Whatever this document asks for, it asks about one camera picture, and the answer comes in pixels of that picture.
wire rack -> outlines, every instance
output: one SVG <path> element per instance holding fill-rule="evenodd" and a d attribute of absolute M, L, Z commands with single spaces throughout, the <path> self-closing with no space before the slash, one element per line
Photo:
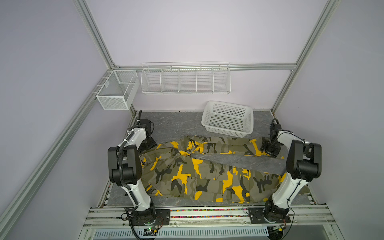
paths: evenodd
<path fill-rule="evenodd" d="M 113 70 L 96 97 L 104 110 L 129 110 L 139 85 L 136 71 Z"/>
<path fill-rule="evenodd" d="M 141 74 L 144 94 L 230 93 L 229 63 L 144 66 Z"/>

gray wall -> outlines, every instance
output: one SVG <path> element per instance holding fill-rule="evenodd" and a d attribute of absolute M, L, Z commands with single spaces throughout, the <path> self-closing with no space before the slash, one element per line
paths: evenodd
<path fill-rule="evenodd" d="M 384 2 L 344 0 L 277 110 L 323 147 L 312 186 L 345 239 L 382 239 Z"/>
<path fill-rule="evenodd" d="M 0 2 L 0 214 L 105 71 L 71 0 Z M 128 120 L 96 103 L 9 239 L 77 239 Z"/>

metal beam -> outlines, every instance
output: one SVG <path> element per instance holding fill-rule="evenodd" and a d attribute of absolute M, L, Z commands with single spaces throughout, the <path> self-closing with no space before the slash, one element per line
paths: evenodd
<path fill-rule="evenodd" d="M 156 65 L 157 68 L 171 68 L 176 65 Z M 252 63 L 252 64 L 230 64 L 231 71 L 246 71 L 246 70 L 295 70 L 296 63 Z M 117 66 L 114 70 L 134 70 L 142 72 L 143 66 Z"/>
<path fill-rule="evenodd" d="M 111 58 L 111 55 L 108 52 L 107 46 L 105 45 L 101 34 L 96 26 L 96 23 L 91 15 L 91 12 L 88 8 L 85 0 L 73 0 L 81 18 L 84 21 L 85 26 L 87 27 L 89 34 L 91 35 L 97 49 L 99 50 L 101 57 L 104 59 L 105 64 L 108 69 L 113 69 L 115 64 Z"/>
<path fill-rule="evenodd" d="M 301 68 L 303 67 L 305 61 L 307 60 L 308 56 L 310 55 L 313 47 L 316 45 L 317 40 L 319 39 L 320 35 L 324 31 L 325 26 L 327 25 L 329 19 L 335 12 L 336 8 L 340 4 L 341 0 L 328 0 L 327 4 L 325 5 L 319 19 L 317 20 L 317 23 L 307 41 L 305 44 L 297 62 L 297 68 L 295 70 L 291 71 L 291 74 L 288 76 L 287 81 L 285 82 L 282 90 L 280 91 L 275 103 L 272 107 L 272 112 L 275 112 L 279 105 L 281 104 L 283 98 L 285 97 L 286 93 L 288 92 L 290 86 L 292 85 L 292 82 L 297 78 Z"/>
<path fill-rule="evenodd" d="M 44 158 L 36 167 L 32 175 L 28 178 L 24 186 L 17 193 L 11 204 L 0 216 L 0 240 L 5 239 L 10 233 L 13 226 L 17 223 L 24 210 L 28 207 L 29 203 L 36 195 L 48 174 L 51 172 L 69 142 L 72 140 L 73 136 L 89 114 L 94 103 L 96 102 L 96 93 L 100 90 L 100 87 L 104 84 L 110 73 L 111 71 L 107 71 L 104 74 L 97 86 L 92 90 L 92 93 L 89 94 L 80 109 L 76 112 L 75 116 L 71 119 L 47 154 L 45 154 Z"/>

yellow camouflage pants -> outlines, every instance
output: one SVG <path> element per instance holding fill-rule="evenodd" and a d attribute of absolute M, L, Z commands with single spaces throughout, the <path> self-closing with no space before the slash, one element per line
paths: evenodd
<path fill-rule="evenodd" d="M 236 168 L 191 157 L 240 154 L 259 157 L 262 138 L 186 136 L 159 144 L 140 156 L 142 182 L 149 195 L 212 202 L 262 202 L 277 190 L 279 175 Z"/>

white wire basket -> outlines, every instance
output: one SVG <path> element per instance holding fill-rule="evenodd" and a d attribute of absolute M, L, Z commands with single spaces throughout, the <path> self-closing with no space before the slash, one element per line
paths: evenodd
<path fill-rule="evenodd" d="M 245 137 L 253 132 L 253 110 L 247 106 L 209 101 L 201 124 L 208 132 Z"/>
<path fill-rule="evenodd" d="M 136 71 L 113 70 L 96 97 L 104 110 L 129 110 L 139 85 Z"/>
<path fill-rule="evenodd" d="M 231 92 L 229 63 L 144 66 L 144 94 L 213 94 Z"/>

